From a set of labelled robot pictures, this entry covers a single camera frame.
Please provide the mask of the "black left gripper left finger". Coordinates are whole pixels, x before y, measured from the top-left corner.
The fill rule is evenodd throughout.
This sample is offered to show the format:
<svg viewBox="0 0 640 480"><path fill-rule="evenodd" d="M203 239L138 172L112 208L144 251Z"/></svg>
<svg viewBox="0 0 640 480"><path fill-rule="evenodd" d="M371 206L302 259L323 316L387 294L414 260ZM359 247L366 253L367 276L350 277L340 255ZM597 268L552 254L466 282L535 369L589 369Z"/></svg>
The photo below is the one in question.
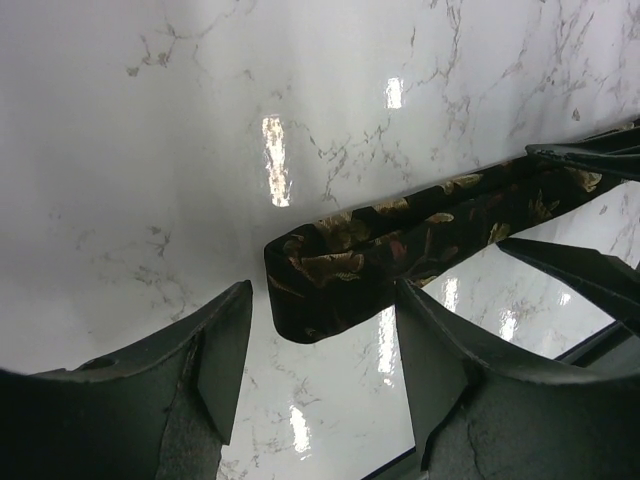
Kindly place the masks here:
<svg viewBox="0 0 640 480"><path fill-rule="evenodd" d="M213 479L231 434L253 288L74 370L1 373L5 479Z"/></svg>

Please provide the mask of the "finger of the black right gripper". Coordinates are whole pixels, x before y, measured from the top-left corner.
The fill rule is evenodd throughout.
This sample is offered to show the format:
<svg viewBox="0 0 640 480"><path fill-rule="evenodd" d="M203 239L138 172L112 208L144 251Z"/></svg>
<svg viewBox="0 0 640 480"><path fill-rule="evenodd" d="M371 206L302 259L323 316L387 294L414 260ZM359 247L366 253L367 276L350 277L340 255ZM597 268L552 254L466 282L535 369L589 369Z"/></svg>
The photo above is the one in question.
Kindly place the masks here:
<svg viewBox="0 0 640 480"><path fill-rule="evenodd" d="M527 239L498 243L504 253L571 287L631 334L639 334L639 272L595 249Z"/></svg>
<svg viewBox="0 0 640 480"><path fill-rule="evenodd" d="M585 140L530 144L525 151L533 158L555 165L638 181L639 119Z"/></svg>

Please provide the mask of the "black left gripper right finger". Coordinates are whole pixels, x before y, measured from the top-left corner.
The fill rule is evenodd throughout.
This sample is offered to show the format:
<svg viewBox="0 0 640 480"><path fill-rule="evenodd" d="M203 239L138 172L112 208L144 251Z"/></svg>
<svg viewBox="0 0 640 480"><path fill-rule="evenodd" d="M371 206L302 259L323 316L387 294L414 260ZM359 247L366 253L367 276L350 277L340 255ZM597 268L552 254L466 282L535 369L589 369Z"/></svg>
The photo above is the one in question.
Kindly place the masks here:
<svg viewBox="0 0 640 480"><path fill-rule="evenodd" d="M429 479L635 479L639 376L524 350L400 281L395 316Z"/></svg>

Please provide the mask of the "black gold floral tie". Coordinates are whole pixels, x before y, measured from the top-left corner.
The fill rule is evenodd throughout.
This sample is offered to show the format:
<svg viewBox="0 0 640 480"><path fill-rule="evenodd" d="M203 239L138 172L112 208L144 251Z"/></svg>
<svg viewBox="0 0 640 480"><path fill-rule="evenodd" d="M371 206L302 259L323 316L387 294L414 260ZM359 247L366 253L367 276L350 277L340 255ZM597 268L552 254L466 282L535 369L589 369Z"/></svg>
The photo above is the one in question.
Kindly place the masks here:
<svg viewBox="0 0 640 480"><path fill-rule="evenodd" d="M377 205L303 224L264 248L276 331L300 344L356 326L485 247L623 184L519 158Z"/></svg>

